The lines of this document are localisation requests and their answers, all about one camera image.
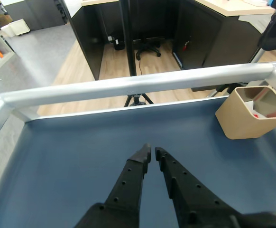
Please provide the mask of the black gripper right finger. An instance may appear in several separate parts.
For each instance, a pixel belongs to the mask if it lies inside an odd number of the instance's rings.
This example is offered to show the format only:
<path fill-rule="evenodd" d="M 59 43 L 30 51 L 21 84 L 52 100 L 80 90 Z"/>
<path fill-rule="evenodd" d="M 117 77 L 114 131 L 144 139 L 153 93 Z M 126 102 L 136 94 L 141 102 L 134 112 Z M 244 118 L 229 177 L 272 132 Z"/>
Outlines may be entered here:
<path fill-rule="evenodd" d="M 180 228 L 239 228 L 239 212 L 203 185 L 161 147 L 155 148 Z"/>

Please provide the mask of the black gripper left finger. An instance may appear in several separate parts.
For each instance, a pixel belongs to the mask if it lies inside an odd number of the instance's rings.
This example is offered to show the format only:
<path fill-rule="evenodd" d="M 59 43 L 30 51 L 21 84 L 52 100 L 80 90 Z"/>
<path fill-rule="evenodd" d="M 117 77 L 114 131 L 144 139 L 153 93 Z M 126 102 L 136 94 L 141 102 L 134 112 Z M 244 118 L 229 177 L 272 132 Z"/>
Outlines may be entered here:
<path fill-rule="evenodd" d="M 104 203 L 92 205 L 77 228 L 138 228 L 144 175 L 151 146 L 144 144 L 129 159 Z"/>

